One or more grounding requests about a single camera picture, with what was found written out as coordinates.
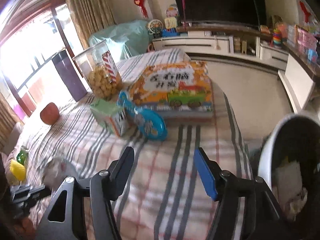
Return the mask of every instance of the plaid bedding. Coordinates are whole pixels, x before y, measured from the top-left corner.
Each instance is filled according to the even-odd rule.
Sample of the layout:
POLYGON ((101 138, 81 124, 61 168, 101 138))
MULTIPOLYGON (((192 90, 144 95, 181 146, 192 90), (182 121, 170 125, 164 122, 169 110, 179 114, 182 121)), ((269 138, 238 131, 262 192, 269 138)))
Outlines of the plaid bedding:
MULTIPOLYGON (((180 49, 151 52, 117 64, 125 82, 139 77, 147 65, 190 60, 180 49)), ((238 177, 252 178, 245 145, 227 97, 214 83, 213 125, 179 125, 168 128, 164 142, 149 141, 135 128, 118 138, 94 120, 89 93, 81 101, 60 107, 61 117, 52 127, 39 117, 26 123, 18 141, 29 150, 27 181, 41 184, 42 168, 52 157, 69 160, 81 178, 108 168, 125 147, 135 151, 135 160, 124 193, 112 203, 122 239, 205 239, 217 203, 205 193, 193 163, 195 147, 202 147, 211 160, 238 177)), ((37 225, 50 198, 33 208, 31 219, 37 225)), ((239 199, 234 239, 239 239, 244 199, 239 199)), ((88 238, 94 239, 90 201, 85 200, 88 238)))

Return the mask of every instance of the window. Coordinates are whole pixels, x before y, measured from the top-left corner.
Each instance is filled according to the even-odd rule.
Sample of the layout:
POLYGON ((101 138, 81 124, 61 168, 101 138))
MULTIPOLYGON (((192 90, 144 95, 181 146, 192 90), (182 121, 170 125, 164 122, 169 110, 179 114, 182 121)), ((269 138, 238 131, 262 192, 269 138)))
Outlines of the window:
POLYGON ((73 54, 83 51, 66 4, 33 18, 1 46, 0 68, 17 92, 16 100, 9 102, 13 109, 18 99, 31 113, 40 105, 49 102, 61 105, 71 99, 51 61, 57 52, 66 47, 61 35, 66 37, 73 54), (63 33, 56 25, 55 14, 63 33))
POLYGON ((57 12, 57 17, 61 23, 63 32, 67 38, 67 41, 76 55, 80 54, 83 51, 83 47, 78 38, 78 34, 76 32, 76 28, 73 25, 73 22, 70 17, 70 11, 67 7, 67 4, 62 4, 55 8, 57 12))

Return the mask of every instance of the beige curtain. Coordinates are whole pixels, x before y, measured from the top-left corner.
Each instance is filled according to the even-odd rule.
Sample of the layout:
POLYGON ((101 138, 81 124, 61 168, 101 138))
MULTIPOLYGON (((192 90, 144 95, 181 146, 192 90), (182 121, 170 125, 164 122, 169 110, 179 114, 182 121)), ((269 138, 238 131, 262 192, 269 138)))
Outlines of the beige curtain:
POLYGON ((108 0, 66 0, 66 3, 84 49, 89 47, 91 34, 115 24, 108 0))
POLYGON ((20 122, 20 118, 12 110, 2 93, 0 93, 0 151, 3 149, 17 122, 20 122))

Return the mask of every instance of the tissue box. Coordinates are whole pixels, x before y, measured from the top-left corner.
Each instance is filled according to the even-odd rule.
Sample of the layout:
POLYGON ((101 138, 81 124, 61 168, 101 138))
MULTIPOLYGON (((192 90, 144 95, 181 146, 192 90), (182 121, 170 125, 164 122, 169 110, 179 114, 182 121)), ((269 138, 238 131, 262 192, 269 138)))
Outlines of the tissue box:
POLYGON ((129 128, 124 108, 114 102, 97 99, 90 105, 90 109, 99 125, 119 137, 129 128))

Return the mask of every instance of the screw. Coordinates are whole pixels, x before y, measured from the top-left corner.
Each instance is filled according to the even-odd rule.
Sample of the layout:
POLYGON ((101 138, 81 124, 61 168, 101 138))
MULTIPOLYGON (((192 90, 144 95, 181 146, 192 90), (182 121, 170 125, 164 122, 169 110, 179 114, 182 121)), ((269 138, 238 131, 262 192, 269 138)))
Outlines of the screw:
POLYGON ((263 178, 261 178, 261 177, 256 177, 256 182, 262 183, 262 182, 263 182, 263 178))
POLYGON ((108 176, 108 175, 109 175, 109 171, 107 171, 107 170, 102 170, 102 171, 99 172, 99 175, 100 175, 101 177, 108 176))
POLYGON ((72 183, 74 182, 75 178, 74 177, 67 177, 66 178, 66 183, 72 183))
POLYGON ((226 171, 226 170, 221 171, 221 175, 224 177, 228 177, 228 176, 230 176, 230 171, 226 171))

